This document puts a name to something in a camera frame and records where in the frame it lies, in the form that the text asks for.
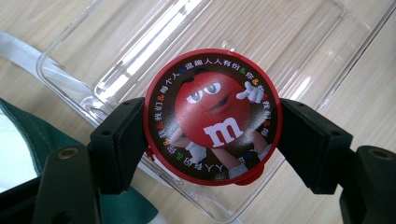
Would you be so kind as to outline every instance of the m&m character face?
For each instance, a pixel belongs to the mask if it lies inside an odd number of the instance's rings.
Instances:
[[[200,146],[232,145],[250,122],[249,101],[236,98],[242,91],[235,80],[221,73],[205,71],[184,80],[175,101],[179,127]]]

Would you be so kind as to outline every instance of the green fabric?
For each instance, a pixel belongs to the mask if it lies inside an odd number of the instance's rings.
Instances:
[[[0,99],[0,106],[9,119],[20,130],[30,148],[37,175],[41,175],[47,156],[61,147],[81,143],[62,133],[43,119],[18,109]],[[158,210],[135,189],[129,188],[121,195],[100,195],[104,223],[148,223]]]

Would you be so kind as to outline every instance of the plastic box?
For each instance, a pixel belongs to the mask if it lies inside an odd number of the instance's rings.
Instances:
[[[378,4],[386,16],[394,1]],[[45,50],[37,70],[93,126],[123,101],[144,96],[176,56],[206,48],[243,54],[266,71],[280,97],[320,109],[380,19],[366,24],[332,0],[95,1]],[[244,187],[195,185],[146,156],[139,167],[214,221],[228,223],[255,199],[283,160],[276,151],[262,176]]]

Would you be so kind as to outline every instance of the wooden table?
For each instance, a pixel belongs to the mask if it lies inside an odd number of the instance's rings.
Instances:
[[[0,29],[44,50],[88,5],[87,0],[0,2]],[[348,1],[370,14],[375,1]],[[362,53],[331,100],[319,110],[354,135],[361,145],[396,152],[396,14]],[[0,59],[0,97],[45,119],[63,132],[88,143],[93,127],[51,90],[15,64]],[[132,186],[146,196],[169,223],[212,223],[180,194],[141,171]],[[313,195],[284,162],[268,186],[242,214],[243,223],[341,223],[338,188],[335,195]]]

